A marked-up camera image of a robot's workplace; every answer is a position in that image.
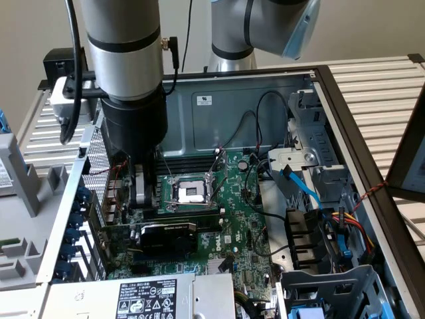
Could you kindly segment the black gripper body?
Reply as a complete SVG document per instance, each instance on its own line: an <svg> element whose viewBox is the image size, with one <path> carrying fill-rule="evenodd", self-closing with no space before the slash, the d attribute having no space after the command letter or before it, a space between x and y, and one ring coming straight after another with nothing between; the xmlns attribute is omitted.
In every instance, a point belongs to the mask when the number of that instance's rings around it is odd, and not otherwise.
<svg viewBox="0 0 425 319"><path fill-rule="evenodd" d="M140 100L101 99L111 144L133 163L143 163L160 144L168 129L166 96L154 90Z"/></svg>

